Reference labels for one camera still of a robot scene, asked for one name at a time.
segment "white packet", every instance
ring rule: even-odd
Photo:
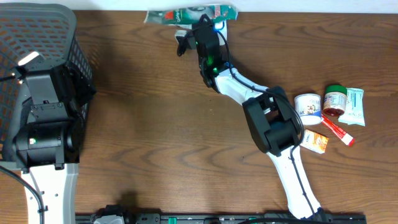
[[[346,111],[338,118],[339,122],[365,126],[362,104],[363,94],[364,91],[359,88],[347,88]]]

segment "wood grain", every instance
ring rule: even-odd
[[[243,111],[205,87],[195,52],[176,56],[176,28],[144,12],[76,11],[76,34],[98,93],[88,118],[75,208],[107,204],[163,212],[287,210],[271,160],[254,145]],[[302,149],[312,190],[333,213],[368,223],[398,219],[398,15],[240,13],[228,24],[233,61],[248,78],[280,85],[290,100],[340,83],[365,90],[366,127]],[[27,223],[23,188],[0,175],[3,223]]]

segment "white wall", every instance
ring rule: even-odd
[[[210,0],[0,0],[0,2],[59,3],[71,9],[175,9],[219,1]],[[398,0],[230,0],[246,12],[398,13]]]

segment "green plastic package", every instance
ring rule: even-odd
[[[207,14],[214,23],[227,19],[236,20],[238,17],[238,11],[234,6],[214,4],[169,11],[148,11],[144,22],[170,25],[194,24],[203,14]]]

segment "green lid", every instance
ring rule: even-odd
[[[330,93],[330,92],[333,92],[333,91],[337,91],[337,92],[339,92],[339,93],[344,93],[344,94],[347,95],[347,88],[345,88],[344,86],[341,86],[341,85],[332,85],[332,86],[328,86],[328,87],[326,88],[325,94]]]

